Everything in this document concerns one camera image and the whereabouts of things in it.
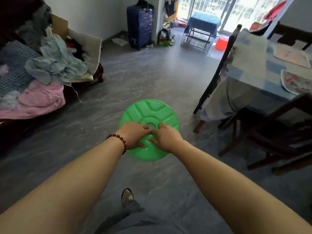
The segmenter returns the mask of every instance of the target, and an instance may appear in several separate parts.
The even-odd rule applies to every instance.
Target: sandal
[[[134,199],[133,193],[132,193],[132,191],[129,188],[125,189],[122,192],[122,194],[121,194],[121,203],[122,203],[123,206],[127,202],[127,200],[133,200],[133,199]]]

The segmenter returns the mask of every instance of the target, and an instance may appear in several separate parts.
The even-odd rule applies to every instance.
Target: person's left hand
[[[138,121],[124,122],[115,134],[119,134],[127,142],[127,149],[145,148],[140,140],[150,133],[149,126],[140,125]]]

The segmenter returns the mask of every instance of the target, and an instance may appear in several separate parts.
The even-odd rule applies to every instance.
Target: red plastic stool
[[[216,49],[223,51],[227,48],[227,43],[229,42],[229,39],[226,37],[220,37],[219,40],[216,42]]]

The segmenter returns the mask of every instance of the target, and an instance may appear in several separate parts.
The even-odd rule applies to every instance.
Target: blue suitcase
[[[127,8],[128,40],[139,51],[152,43],[153,11],[137,5]]]

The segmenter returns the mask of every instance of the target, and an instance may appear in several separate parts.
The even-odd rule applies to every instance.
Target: tablecloth
[[[263,36],[247,32],[239,34],[221,71],[224,80],[203,105],[202,120],[221,120],[245,107],[268,115],[296,97],[282,87],[281,70],[312,79],[312,69],[274,57],[276,44]],[[309,116],[292,110],[282,120],[295,123],[299,117],[304,119]]]
[[[215,15],[209,15],[202,12],[195,12],[188,20],[184,29],[185,34],[189,34],[192,28],[211,33],[216,38],[217,29],[221,25],[221,19]]]

